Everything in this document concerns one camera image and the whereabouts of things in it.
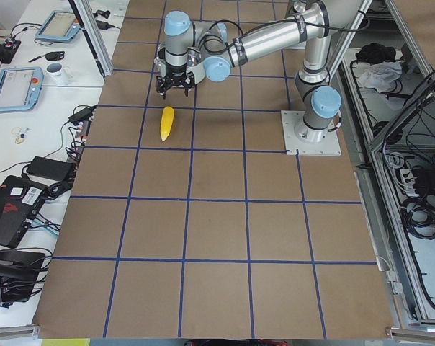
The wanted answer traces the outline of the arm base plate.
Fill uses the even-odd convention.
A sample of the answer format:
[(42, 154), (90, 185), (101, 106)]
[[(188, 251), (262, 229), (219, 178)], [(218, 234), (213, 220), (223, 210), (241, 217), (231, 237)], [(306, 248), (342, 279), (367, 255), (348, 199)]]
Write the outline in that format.
[(333, 119), (328, 127), (313, 130), (304, 124), (305, 111), (281, 111), (282, 129), (286, 155), (295, 156), (340, 156), (341, 147)]

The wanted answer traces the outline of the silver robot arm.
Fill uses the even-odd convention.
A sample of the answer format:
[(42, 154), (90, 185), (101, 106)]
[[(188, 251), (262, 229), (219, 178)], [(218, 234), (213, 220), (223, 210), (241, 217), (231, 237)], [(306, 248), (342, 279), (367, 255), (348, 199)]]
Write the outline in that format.
[(350, 31), (360, 5), (360, 1), (307, 1), (304, 11), (259, 25), (232, 40), (227, 39), (224, 24), (195, 22), (185, 12), (169, 12), (165, 41), (155, 59), (156, 91), (164, 96), (176, 87), (188, 92), (203, 79), (221, 82), (232, 68), (304, 43), (303, 66), (295, 85), (305, 113), (294, 132), (305, 143), (320, 143), (341, 106), (339, 93), (326, 84), (331, 36)]

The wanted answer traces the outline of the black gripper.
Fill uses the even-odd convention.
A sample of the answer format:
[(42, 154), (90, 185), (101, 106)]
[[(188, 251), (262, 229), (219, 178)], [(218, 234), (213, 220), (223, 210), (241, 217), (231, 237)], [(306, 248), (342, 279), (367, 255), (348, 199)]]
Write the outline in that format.
[(189, 96), (189, 90), (195, 86), (195, 78), (192, 72), (187, 71), (186, 65), (161, 64), (157, 69), (159, 75), (156, 77), (156, 91), (163, 99), (166, 98), (169, 87), (181, 86), (184, 88), (184, 95)]

